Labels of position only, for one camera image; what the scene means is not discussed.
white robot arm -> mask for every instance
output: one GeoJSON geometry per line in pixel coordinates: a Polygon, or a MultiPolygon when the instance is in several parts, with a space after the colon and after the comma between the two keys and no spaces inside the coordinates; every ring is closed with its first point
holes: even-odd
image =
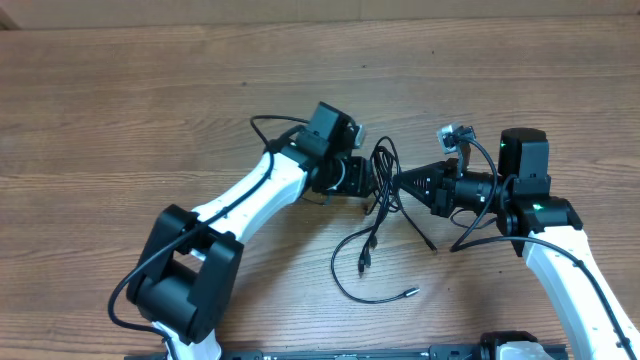
{"type": "MultiPolygon", "coordinates": [[[[264,154],[251,173],[240,180],[217,199],[193,209],[198,213],[198,220],[205,221],[223,207],[244,194],[260,180],[269,167],[269,154],[264,154]]],[[[235,234],[236,241],[246,243],[251,236],[280,209],[295,202],[303,193],[307,180],[307,172],[290,158],[278,153],[274,155],[274,165],[270,178],[242,204],[231,210],[226,217],[210,225],[214,230],[235,234]]],[[[193,249],[191,254],[204,261],[206,256],[193,249]]],[[[177,360],[218,360],[222,353],[216,341],[215,330],[212,330],[200,343],[185,344],[180,336],[161,322],[153,322],[153,326],[165,331],[173,340],[177,360]]]]}
{"type": "MultiPolygon", "coordinates": [[[[569,251],[584,262],[599,284],[611,311],[617,319],[631,348],[638,356],[640,333],[624,312],[596,265],[587,234],[572,226],[546,227],[543,232],[531,233],[531,238],[544,240],[569,251]]],[[[556,251],[539,244],[527,243],[523,257],[547,292],[553,308],[567,333],[576,359],[628,359],[629,355],[607,315],[602,301],[585,274],[574,263],[556,251]]]]}

black bracket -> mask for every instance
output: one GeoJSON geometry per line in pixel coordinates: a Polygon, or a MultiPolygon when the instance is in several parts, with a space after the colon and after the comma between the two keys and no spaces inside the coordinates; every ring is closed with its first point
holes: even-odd
{"type": "MultiPolygon", "coordinates": [[[[196,226],[197,216],[176,205],[166,208],[151,230],[138,265],[196,226]]],[[[198,273],[173,259],[170,251],[135,276],[127,288],[127,299],[144,318],[170,327],[185,344],[201,342],[222,320],[244,245],[232,233],[220,234],[207,226],[191,234],[176,251],[187,254],[192,249],[206,255],[198,273]]]]}
{"type": "MultiPolygon", "coordinates": [[[[542,198],[515,198],[509,206],[498,213],[497,226],[505,236],[529,236],[544,232],[547,226],[573,226],[582,230],[582,220],[571,203],[555,196],[542,198]]],[[[522,257],[524,243],[512,241],[518,257],[522,257]]]]}
{"type": "Polygon", "coordinates": [[[464,127],[453,123],[438,130],[437,136],[442,151],[444,151],[445,154],[451,154],[454,151],[458,153],[459,161],[457,164],[458,171],[456,172],[456,179],[462,178],[463,173],[467,171],[467,167],[469,166],[471,147],[468,142],[461,141],[461,139],[476,139],[473,126],[464,127]]]}
{"type": "Polygon", "coordinates": [[[309,173],[307,188],[325,195],[363,198],[376,189],[371,161],[351,155],[362,146],[365,133],[351,116],[320,102],[309,124],[295,132],[295,140],[285,133],[274,141],[273,150],[309,173]]]}
{"type": "Polygon", "coordinates": [[[402,189],[431,209],[432,215],[449,217],[456,208],[456,176],[460,160],[449,158],[406,170],[393,177],[394,189],[402,189]]]}

black metal base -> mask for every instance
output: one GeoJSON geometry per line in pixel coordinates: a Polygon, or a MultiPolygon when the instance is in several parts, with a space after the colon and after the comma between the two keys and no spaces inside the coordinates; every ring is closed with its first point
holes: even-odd
{"type": "MultiPolygon", "coordinates": [[[[554,360],[568,360],[565,345],[543,345],[554,360]]],[[[481,345],[433,345],[411,350],[225,351],[221,360],[490,360],[481,345]]]]}

wooden table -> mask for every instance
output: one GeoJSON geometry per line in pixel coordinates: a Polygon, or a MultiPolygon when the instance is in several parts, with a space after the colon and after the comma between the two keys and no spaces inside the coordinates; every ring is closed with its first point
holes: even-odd
{"type": "MultiPolygon", "coordinates": [[[[435,138],[473,125],[497,161],[500,131],[547,132],[552,192],[568,198],[626,312],[640,325],[640,17],[475,19],[0,33],[0,358],[121,359],[162,349],[106,315],[157,214],[221,194],[256,164],[247,118],[308,117],[320,100],[390,135],[405,169],[444,158],[435,138]]],[[[269,136],[289,124],[265,122],[269,136]]],[[[474,153],[472,167],[487,169],[474,153]]],[[[411,299],[347,300],[335,245],[370,224],[367,201],[296,203],[245,249],[218,337],[227,348],[415,348],[492,330],[566,337],[508,244],[450,254],[460,235],[406,199],[445,251],[399,215],[345,286],[411,299]]],[[[496,234],[478,231],[474,237],[496,234]]],[[[122,300],[117,311],[140,321],[122,300]]]]}

cable connector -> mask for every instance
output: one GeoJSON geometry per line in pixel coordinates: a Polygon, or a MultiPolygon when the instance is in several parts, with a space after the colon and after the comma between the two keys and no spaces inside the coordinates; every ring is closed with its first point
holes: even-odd
{"type": "Polygon", "coordinates": [[[371,239],[369,240],[369,247],[371,248],[371,250],[375,250],[376,246],[378,246],[378,238],[375,235],[372,235],[371,239]]]}
{"type": "Polygon", "coordinates": [[[362,276],[362,273],[364,273],[364,265],[364,253],[362,252],[360,253],[360,258],[358,259],[358,273],[360,274],[360,276],[362,276]]]}
{"type": "Polygon", "coordinates": [[[369,253],[369,247],[364,248],[364,264],[367,267],[371,267],[371,254],[369,253]]]}
{"type": "Polygon", "coordinates": [[[411,288],[411,289],[403,292],[402,295],[404,295],[404,297],[410,297],[410,296],[413,296],[413,295],[415,295],[415,294],[417,294],[419,292],[420,292],[420,288],[411,288]]]}

